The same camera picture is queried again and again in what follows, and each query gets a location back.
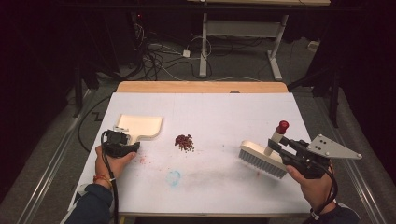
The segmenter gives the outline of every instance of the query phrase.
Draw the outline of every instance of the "dustpan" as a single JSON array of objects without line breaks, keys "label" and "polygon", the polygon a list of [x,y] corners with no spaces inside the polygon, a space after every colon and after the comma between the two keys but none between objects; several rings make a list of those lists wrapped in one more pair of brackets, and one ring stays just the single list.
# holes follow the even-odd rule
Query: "dustpan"
[{"label": "dustpan", "polygon": [[144,139],[150,139],[160,133],[163,117],[120,115],[115,129],[131,136],[129,145]]}]

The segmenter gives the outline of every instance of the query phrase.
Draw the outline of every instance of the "desk leg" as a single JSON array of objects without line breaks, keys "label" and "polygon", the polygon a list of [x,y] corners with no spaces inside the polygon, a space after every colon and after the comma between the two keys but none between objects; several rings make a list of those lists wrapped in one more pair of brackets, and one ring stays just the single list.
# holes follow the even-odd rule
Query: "desk leg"
[{"label": "desk leg", "polygon": [[207,48],[206,48],[206,38],[207,38],[207,13],[204,13],[204,19],[202,22],[202,49],[201,49],[201,62],[199,66],[199,76],[206,77],[206,66],[207,66]]},{"label": "desk leg", "polygon": [[[125,219],[126,219],[126,216],[121,216],[120,224],[125,224]],[[136,217],[129,217],[128,218],[127,224],[135,224],[135,223],[136,223]]]},{"label": "desk leg", "polygon": [[280,45],[280,41],[282,41],[282,35],[285,32],[286,22],[288,21],[289,15],[284,15],[282,17],[282,22],[279,24],[279,28],[277,30],[275,45],[273,50],[268,50],[268,60],[270,61],[271,68],[273,70],[274,78],[276,81],[282,80],[282,75],[280,74],[279,66],[276,62],[276,53]]}]

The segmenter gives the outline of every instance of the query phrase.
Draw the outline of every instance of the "scrub brush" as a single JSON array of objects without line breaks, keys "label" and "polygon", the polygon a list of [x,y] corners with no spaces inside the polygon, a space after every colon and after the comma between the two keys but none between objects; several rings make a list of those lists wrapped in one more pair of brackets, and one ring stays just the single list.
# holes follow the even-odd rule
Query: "scrub brush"
[{"label": "scrub brush", "polygon": [[[279,122],[279,126],[274,131],[271,140],[279,143],[282,139],[286,130],[289,128],[289,124],[285,120]],[[264,170],[270,175],[274,175],[278,178],[282,178],[286,174],[286,165],[283,164],[277,152],[274,152],[270,147],[262,147],[250,141],[243,141],[241,143],[241,151],[239,153],[239,158],[258,168]]]}]

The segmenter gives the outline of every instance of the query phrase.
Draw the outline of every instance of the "person's arm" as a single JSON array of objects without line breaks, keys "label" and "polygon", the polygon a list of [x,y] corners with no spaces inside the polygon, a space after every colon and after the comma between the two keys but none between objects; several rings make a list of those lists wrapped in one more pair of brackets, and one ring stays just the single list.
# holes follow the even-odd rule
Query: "person's arm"
[{"label": "person's arm", "polygon": [[[329,192],[332,188],[332,180],[328,175],[324,175],[321,179],[305,179],[305,177],[293,166],[288,165],[286,169],[290,176],[300,184],[305,199],[309,202],[314,211],[327,201]],[[356,224],[360,220],[358,214],[352,209],[335,202],[327,204],[318,215],[319,220],[314,223]]]},{"label": "person's arm", "polygon": [[[77,200],[61,223],[109,223],[110,221],[109,208],[113,201],[110,175],[102,158],[102,148],[97,147],[95,150],[97,154],[96,177],[93,179],[93,184],[84,189],[82,197]],[[135,156],[136,153],[131,152],[118,159],[107,157],[116,178],[120,176],[124,166]]]}]

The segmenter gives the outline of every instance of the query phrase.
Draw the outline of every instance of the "dark background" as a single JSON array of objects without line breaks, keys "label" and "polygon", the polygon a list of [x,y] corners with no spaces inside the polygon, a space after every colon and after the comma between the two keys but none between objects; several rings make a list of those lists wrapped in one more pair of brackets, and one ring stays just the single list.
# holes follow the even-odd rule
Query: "dark background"
[{"label": "dark background", "polygon": [[[362,2],[332,1],[332,4],[344,7]],[[391,29],[394,7],[390,0],[368,3],[366,12],[337,14],[331,23],[326,15],[290,16],[284,37],[288,42],[302,36],[312,40],[320,37],[320,48],[307,75],[323,67],[331,69],[307,84],[317,86],[324,90],[319,93],[325,94],[332,83],[332,72],[339,73],[341,87],[355,117],[395,181],[391,157],[396,147],[393,140],[396,34]],[[148,30],[185,43],[201,29],[199,14],[142,15]],[[66,94],[74,85],[76,66],[80,66],[87,85],[97,88],[94,71],[117,72],[120,64],[135,60],[136,55],[130,50],[134,49],[133,35],[125,18],[125,12],[81,14],[58,7],[50,0],[0,3],[1,139],[5,143],[0,153],[0,169],[6,171],[1,181],[0,201],[42,134],[68,103]]]}]

